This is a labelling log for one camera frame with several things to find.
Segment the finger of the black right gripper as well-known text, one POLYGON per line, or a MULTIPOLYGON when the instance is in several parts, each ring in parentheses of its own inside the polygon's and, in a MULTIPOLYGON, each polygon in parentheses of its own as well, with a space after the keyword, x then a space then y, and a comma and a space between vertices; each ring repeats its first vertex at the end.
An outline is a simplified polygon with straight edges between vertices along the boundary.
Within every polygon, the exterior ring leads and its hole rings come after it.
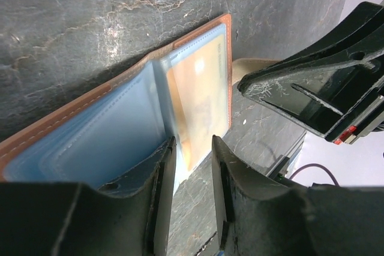
POLYGON ((360 3, 311 46, 245 75, 238 90, 335 144, 383 131, 383 6, 360 3))

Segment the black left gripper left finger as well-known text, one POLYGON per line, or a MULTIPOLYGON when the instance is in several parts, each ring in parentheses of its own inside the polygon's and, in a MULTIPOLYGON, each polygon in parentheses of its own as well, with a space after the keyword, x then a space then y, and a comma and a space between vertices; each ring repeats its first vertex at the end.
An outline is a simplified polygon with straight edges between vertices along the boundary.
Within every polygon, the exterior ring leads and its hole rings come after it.
POLYGON ((93 189, 75 182, 1 184, 2 255, 166 255, 176 167, 169 138, 93 189))

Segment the tan leather card holder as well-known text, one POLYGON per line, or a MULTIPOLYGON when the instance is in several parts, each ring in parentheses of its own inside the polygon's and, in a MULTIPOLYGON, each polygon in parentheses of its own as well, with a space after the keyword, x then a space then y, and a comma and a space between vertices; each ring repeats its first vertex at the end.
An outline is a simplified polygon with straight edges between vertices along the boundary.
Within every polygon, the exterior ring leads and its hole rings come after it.
POLYGON ((166 138, 175 137, 179 185, 203 160, 187 171, 166 77, 172 59, 208 37, 225 35, 229 128, 233 85, 274 63, 233 60, 231 25, 230 14, 215 18, 4 140, 1 180, 85 182, 98 188, 150 156, 166 138))

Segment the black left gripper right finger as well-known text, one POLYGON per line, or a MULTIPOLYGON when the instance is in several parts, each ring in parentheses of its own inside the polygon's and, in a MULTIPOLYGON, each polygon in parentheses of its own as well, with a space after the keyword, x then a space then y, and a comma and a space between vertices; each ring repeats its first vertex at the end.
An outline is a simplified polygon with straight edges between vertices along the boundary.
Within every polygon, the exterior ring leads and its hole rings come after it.
POLYGON ((226 255, 382 255, 383 188, 270 178, 212 138, 218 243, 226 255))

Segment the beige credit card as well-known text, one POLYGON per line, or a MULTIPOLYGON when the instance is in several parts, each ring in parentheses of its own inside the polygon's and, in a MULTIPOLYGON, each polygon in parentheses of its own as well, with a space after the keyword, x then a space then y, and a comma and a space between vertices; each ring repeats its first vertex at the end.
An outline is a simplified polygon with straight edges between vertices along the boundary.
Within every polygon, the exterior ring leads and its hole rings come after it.
POLYGON ((167 83, 183 161, 191 172, 210 152, 212 136, 229 129, 225 35, 204 39, 171 64, 167 83))

